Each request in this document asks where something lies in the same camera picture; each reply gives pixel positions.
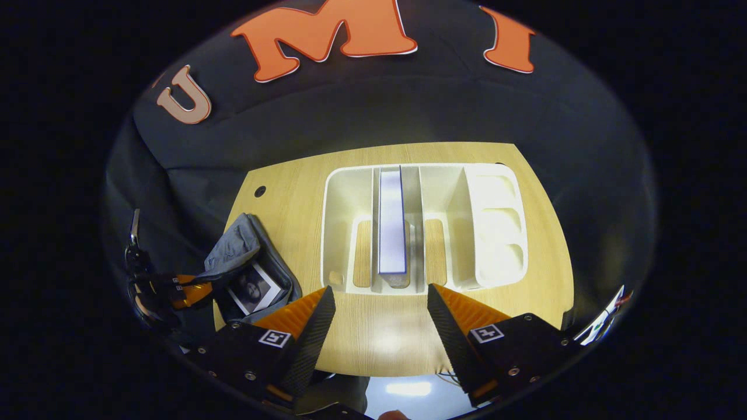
gray cloth pouch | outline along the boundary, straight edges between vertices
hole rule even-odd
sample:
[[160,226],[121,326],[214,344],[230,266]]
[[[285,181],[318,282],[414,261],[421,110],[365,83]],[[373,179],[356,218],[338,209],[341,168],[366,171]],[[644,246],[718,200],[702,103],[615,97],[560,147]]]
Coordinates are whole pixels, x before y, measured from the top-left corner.
[[252,324],[301,297],[298,279],[282,260],[259,219],[252,214],[242,213],[236,218],[208,254],[205,272],[197,276],[195,281],[207,280],[213,282],[215,290],[222,290],[252,261],[257,261],[282,290],[267,308],[244,318],[226,319],[226,322]]

orange letter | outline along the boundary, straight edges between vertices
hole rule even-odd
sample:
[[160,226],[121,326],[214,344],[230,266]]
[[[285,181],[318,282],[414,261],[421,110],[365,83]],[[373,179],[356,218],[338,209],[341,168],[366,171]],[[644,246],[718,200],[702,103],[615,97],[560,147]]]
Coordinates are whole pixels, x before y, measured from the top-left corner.
[[260,83],[291,74],[297,58],[286,57],[279,41],[321,63],[329,57],[332,42],[345,24],[347,42],[340,48],[348,57],[408,54],[418,44],[405,35],[397,0],[326,0],[316,14],[279,7],[236,28],[252,50]]
[[493,16],[495,23],[495,43],[485,50],[483,57],[496,66],[506,67],[522,73],[534,71],[529,61],[529,37],[534,31],[504,15],[480,6],[480,9]]
[[210,99],[205,92],[197,86],[192,76],[189,75],[189,64],[182,67],[174,78],[172,84],[179,86],[194,101],[194,108],[186,109],[181,106],[173,97],[171,97],[171,87],[167,87],[158,95],[155,101],[158,105],[166,108],[166,111],[172,117],[183,122],[184,124],[197,124],[210,115]]

white organizer tray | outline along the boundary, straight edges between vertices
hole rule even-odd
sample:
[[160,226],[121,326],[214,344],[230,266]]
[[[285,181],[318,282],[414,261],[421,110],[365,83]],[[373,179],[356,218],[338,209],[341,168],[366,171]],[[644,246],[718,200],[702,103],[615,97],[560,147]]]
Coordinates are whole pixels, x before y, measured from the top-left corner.
[[[401,171],[409,284],[379,275],[381,172]],[[527,273],[527,223],[515,174],[502,164],[390,164],[332,171],[324,188],[321,283],[357,294],[427,292],[425,222],[443,226],[446,284],[457,291],[494,288]],[[357,232],[371,220],[371,286],[353,284]]]

wooden tabletop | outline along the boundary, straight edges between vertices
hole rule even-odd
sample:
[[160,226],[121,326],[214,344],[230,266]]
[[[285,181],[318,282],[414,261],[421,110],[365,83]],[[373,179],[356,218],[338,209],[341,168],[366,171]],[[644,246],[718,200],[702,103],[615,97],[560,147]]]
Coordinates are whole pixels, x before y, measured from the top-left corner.
[[[495,163],[519,183],[528,237],[528,269],[519,282],[465,294],[510,316],[532,312],[560,328],[573,307],[571,260],[555,211],[524,156],[506,143],[410,143],[344,150],[248,172],[226,221],[255,214],[281,257],[310,294],[320,278],[321,227],[327,176],[339,167],[406,163]],[[255,197],[258,187],[267,190]],[[443,275],[427,271],[427,282]],[[450,369],[426,308],[426,295],[335,292],[337,312],[317,369],[361,376],[411,376]],[[216,328],[222,327],[216,313]]]

photo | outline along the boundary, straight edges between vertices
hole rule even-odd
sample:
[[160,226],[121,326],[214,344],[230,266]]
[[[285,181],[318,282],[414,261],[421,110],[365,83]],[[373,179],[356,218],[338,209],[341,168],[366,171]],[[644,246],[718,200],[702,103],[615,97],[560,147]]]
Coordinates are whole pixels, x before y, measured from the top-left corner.
[[256,262],[228,287],[236,305],[248,315],[267,308],[280,292],[280,287]]

